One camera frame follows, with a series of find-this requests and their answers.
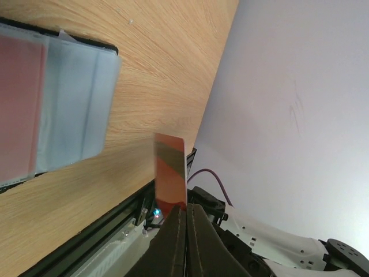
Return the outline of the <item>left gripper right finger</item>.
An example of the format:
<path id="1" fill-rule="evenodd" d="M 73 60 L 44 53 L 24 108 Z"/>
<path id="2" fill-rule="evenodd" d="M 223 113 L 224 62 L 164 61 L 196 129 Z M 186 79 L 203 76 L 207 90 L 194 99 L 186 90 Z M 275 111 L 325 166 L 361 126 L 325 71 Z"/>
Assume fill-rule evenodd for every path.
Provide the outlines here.
<path id="1" fill-rule="evenodd" d="M 250 275 L 224 246 L 200 205 L 187 205 L 186 220 L 188 276 Z"/>

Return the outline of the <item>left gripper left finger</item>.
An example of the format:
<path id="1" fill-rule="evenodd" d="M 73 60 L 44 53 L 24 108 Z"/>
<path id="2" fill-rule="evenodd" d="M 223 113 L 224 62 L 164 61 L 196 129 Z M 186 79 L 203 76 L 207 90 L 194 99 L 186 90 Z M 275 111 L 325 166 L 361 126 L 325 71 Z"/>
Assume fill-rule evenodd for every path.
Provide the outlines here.
<path id="1" fill-rule="evenodd" d="M 176 205 L 126 276 L 184 276 L 185 254 L 186 212 Z"/>

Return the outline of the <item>red card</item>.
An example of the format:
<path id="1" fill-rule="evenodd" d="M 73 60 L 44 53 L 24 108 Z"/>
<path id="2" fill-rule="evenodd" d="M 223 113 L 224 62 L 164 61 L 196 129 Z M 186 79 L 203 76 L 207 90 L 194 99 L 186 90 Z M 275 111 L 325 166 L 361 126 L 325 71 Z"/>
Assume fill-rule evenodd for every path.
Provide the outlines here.
<path id="1" fill-rule="evenodd" d="M 1 35 L 1 185 L 35 171 L 48 41 Z"/>
<path id="2" fill-rule="evenodd" d="M 155 133 L 155 199 L 164 217 L 176 205 L 187 205 L 185 142 L 180 137 Z"/>

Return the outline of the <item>black leather card holder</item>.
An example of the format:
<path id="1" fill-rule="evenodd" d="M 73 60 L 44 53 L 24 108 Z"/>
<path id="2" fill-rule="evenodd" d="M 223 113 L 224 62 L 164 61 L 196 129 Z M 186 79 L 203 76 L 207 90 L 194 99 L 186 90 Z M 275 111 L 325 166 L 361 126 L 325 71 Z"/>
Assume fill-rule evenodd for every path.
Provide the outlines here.
<path id="1" fill-rule="evenodd" d="M 122 60 L 114 45 L 7 18 L 1 35 L 48 41 L 35 171 L 6 190 L 101 153 Z"/>

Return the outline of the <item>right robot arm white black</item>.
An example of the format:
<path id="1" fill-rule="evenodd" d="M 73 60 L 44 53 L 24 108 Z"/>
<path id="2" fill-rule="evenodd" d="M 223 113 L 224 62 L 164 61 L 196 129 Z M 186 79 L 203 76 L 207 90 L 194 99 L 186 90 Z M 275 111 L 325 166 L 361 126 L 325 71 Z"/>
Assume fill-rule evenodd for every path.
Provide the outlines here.
<path id="1" fill-rule="evenodd" d="M 222 243 L 251 276 L 368 276 L 368 259 L 337 239 L 300 237 L 264 224 L 194 187 L 199 204 Z"/>

